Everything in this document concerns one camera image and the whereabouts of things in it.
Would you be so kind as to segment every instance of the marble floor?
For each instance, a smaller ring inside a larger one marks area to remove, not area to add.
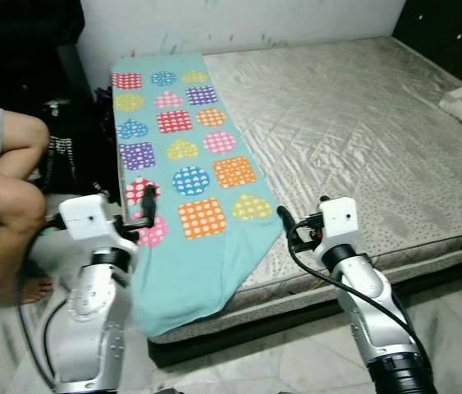
[[[57,294],[48,302],[48,309]],[[431,356],[439,393],[462,394],[462,279],[403,299]],[[47,305],[28,310],[41,315]],[[344,315],[325,318],[166,369],[129,324],[120,394],[374,393]],[[0,309],[0,394],[49,393],[25,354],[16,316]]]

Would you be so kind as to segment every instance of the polka dot heart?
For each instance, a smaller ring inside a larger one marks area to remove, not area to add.
[[[225,119],[225,113],[216,108],[202,109],[196,114],[198,123],[207,127],[221,126],[225,123]]]
[[[172,178],[172,187],[181,195],[201,195],[210,185],[210,178],[203,168],[183,167]]]
[[[194,84],[196,82],[199,82],[199,83],[204,83],[204,82],[207,82],[208,80],[208,75],[207,74],[204,74],[203,72],[199,72],[199,71],[191,71],[191,72],[187,72],[186,74],[184,74],[181,79],[183,80],[183,82],[185,82],[186,84]]]
[[[225,131],[214,131],[205,136],[204,147],[211,153],[231,152],[236,147],[236,138]]]
[[[181,226],[187,240],[225,231],[225,215],[217,199],[204,199],[178,207]]]
[[[133,219],[141,218],[141,211],[136,212],[132,215]],[[138,245],[140,246],[150,246],[151,248],[155,248],[163,241],[163,238],[168,233],[168,227],[163,218],[159,215],[156,215],[154,220],[154,225],[151,228],[140,228],[136,230],[140,234],[140,240],[138,241]]]
[[[187,111],[170,111],[158,114],[159,131],[163,134],[192,129],[192,121]]]
[[[156,183],[144,179],[141,176],[135,178],[135,181],[131,182],[130,184],[126,185],[126,204],[131,207],[133,205],[137,205],[141,199],[143,199],[143,192],[145,190],[146,185],[154,185],[156,188],[156,199],[158,199],[159,195],[161,194],[161,187]]]
[[[185,89],[190,105],[204,105],[217,102],[216,92],[212,86],[196,86]]]
[[[152,74],[151,81],[157,86],[169,86],[176,82],[176,74],[169,71],[160,71]]]
[[[213,163],[213,168],[217,183],[223,189],[256,181],[253,168],[244,156],[219,160]]]
[[[138,72],[120,73],[114,72],[112,74],[112,84],[119,89],[141,89],[141,74]]]
[[[154,105],[158,108],[181,107],[183,105],[183,99],[177,94],[167,91],[156,97]]]
[[[145,137],[149,133],[147,126],[129,119],[122,125],[116,126],[116,134],[119,138]]]
[[[167,148],[167,157],[171,160],[180,160],[181,158],[196,158],[198,156],[198,147],[192,142],[178,139]]]
[[[143,106],[143,97],[140,94],[115,94],[114,108],[118,111],[132,112]]]
[[[271,205],[265,199],[259,199],[246,193],[232,207],[232,216],[238,220],[250,220],[254,218],[270,218]]]
[[[154,151],[149,142],[119,144],[119,152],[125,168],[129,170],[140,170],[141,168],[154,167],[156,165]]]

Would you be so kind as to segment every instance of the black bed frame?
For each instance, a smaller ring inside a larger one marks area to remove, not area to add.
[[[393,36],[462,80],[461,0],[408,0]],[[461,277],[459,264],[393,287],[405,296]],[[340,312],[334,300],[184,341],[149,341],[149,355],[158,367],[165,367]]]

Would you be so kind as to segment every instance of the purple square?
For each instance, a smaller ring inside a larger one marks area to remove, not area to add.
[[[156,159],[152,145],[149,142],[140,144],[119,144],[119,151],[125,168],[140,170],[141,168],[154,167]]]
[[[216,92],[212,86],[194,86],[185,89],[190,105],[204,105],[217,102]]]

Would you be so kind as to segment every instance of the gray mattress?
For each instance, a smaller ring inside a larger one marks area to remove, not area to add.
[[[280,204],[357,200],[359,251],[393,282],[462,262],[462,125],[438,101],[462,85],[391,38],[225,53],[205,62]],[[284,237],[226,308],[174,342],[334,297],[290,260]]]

